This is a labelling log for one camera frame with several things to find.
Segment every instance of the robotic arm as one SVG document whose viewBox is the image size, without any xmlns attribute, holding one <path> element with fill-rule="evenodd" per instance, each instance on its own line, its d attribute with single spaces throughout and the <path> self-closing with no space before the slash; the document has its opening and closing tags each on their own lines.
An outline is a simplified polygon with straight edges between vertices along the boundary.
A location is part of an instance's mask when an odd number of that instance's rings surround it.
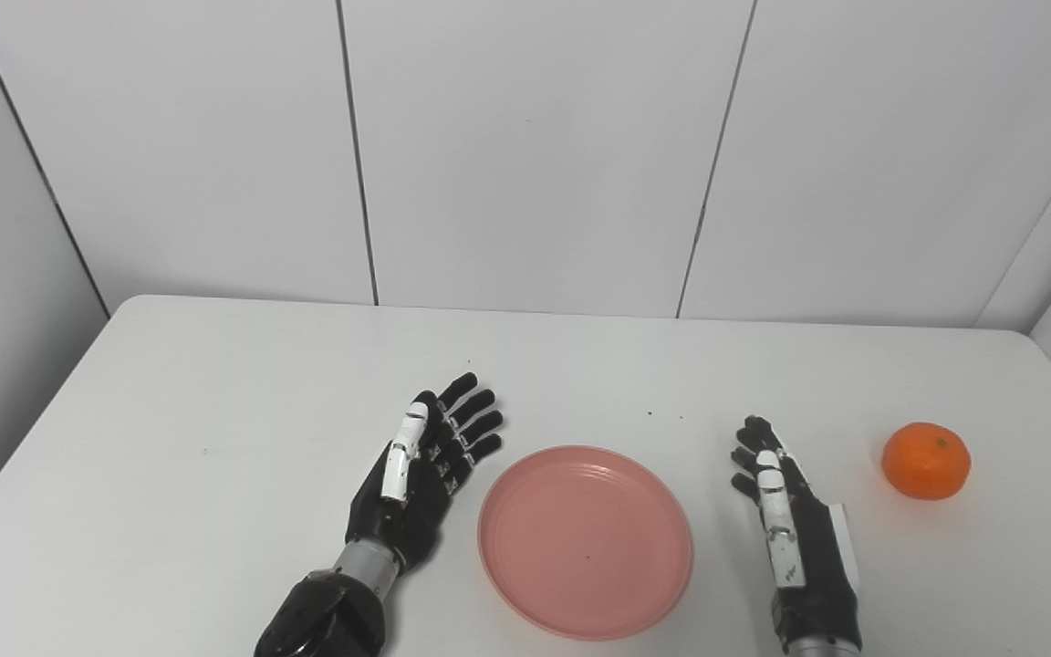
<svg viewBox="0 0 1051 657">
<path fill-rule="evenodd" d="M 772 624 L 789 657 L 859 657 L 859 569 L 846 511 L 809 489 L 768 422 L 749 416 L 733 460 L 733 487 L 760 508 L 777 582 Z"/>
<path fill-rule="evenodd" d="M 440 395 L 423 391 L 351 500 L 347 545 L 330 570 L 298 582 L 259 639 L 254 657 L 376 657 L 384 598 L 421 564 L 480 459 L 496 452 L 501 413 L 470 371 Z M 463 404 L 461 398 L 467 397 Z"/>
</svg>

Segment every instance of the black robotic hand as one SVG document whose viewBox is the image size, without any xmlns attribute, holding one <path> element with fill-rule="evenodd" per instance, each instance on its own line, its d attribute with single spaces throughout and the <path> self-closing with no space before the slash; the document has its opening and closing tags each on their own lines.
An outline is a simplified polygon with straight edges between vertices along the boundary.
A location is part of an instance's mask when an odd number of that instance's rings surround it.
<svg viewBox="0 0 1051 657">
<path fill-rule="evenodd" d="M 733 486 L 760 508 L 781 650 L 791 657 L 859 656 L 859 571 L 846 512 L 813 495 L 768 422 L 747 417 L 737 439 L 733 460 L 747 474 L 735 474 Z"/>
<path fill-rule="evenodd" d="M 313 571 L 287 596 L 254 657 L 375 657 L 384 648 L 384 596 L 421 564 L 440 523 L 480 459 L 496 452 L 501 413 L 470 371 L 440 396 L 423 391 L 396 437 L 351 500 L 347 545 L 328 571 Z"/>
</svg>

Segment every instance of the white strip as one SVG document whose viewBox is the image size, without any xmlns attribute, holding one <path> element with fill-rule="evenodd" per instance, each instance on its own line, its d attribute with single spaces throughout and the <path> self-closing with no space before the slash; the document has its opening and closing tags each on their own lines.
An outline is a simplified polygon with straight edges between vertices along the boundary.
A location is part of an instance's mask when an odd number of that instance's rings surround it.
<svg viewBox="0 0 1051 657">
<path fill-rule="evenodd" d="M 846 520 L 846 508 L 841 504 L 831 505 L 829 519 L 833 523 L 833 537 L 838 539 L 838 552 L 842 555 L 842 569 L 846 570 L 846 579 L 849 579 L 853 594 L 859 595 L 862 581 L 859 575 L 859 560 L 854 557 L 854 546 L 850 542 L 850 523 Z"/>
<path fill-rule="evenodd" d="M 778 469 L 777 454 L 764 450 L 757 454 L 757 465 L 763 467 L 757 474 L 760 489 L 760 515 L 764 526 L 764 540 L 768 546 L 768 561 L 777 588 L 805 587 L 805 569 L 801 566 L 798 529 L 792 523 L 789 494 L 785 491 L 785 476 Z"/>
<path fill-rule="evenodd" d="M 384 498 L 408 501 L 408 467 L 417 456 L 427 416 L 429 407 L 418 401 L 405 412 L 396 437 L 392 438 L 388 448 L 388 460 L 384 464 L 384 485 L 379 489 Z"/>
</svg>

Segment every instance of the white thumb segment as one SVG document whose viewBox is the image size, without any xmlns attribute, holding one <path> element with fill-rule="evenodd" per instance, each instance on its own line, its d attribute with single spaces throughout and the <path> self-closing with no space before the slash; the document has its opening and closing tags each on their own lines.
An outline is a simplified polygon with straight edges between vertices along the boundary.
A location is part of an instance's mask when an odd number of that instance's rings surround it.
<svg viewBox="0 0 1051 657">
<path fill-rule="evenodd" d="M 804 588 L 805 569 L 801 566 L 798 529 L 792 523 L 785 476 L 777 470 L 780 466 L 777 454 L 764 450 L 757 454 L 757 465 L 764 468 L 757 474 L 757 488 L 760 489 L 760 518 L 764 526 L 772 578 L 777 588 Z"/>
<path fill-rule="evenodd" d="M 405 418 L 400 420 L 396 437 L 392 438 L 388 448 L 388 460 L 384 465 L 384 485 L 379 489 L 379 495 L 384 498 L 408 500 L 408 467 L 417 456 L 427 416 L 429 407 L 421 403 L 412 403 L 405 412 Z"/>
</svg>

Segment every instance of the robotic hand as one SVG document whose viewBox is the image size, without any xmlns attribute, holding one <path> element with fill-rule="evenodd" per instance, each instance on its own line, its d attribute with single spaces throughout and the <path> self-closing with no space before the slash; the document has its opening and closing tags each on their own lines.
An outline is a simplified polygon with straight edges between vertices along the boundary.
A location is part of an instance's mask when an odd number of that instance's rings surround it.
<svg viewBox="0 0 1051 657">
<path fill-rule="evenodd" d="M 421 564 L 440 523 L 480 459 L 496 452 L 501 413 L 470 371 L 413 401 L 396 437 L 364 479 L 347 522 L 347 545 L 329 571 L 298 582 L 266 625 L 254 657 L 375 657 L 384 645 L 384 596 Z"/>
<path fill-rule="evenodd" d="M 760 507 L 777 595 L 772 624 L 789 657 L 859 657 L 859 567 L 846 511 L 815 496 L 768 422 L 748 416 L 733 487 Z"/>
</svg>

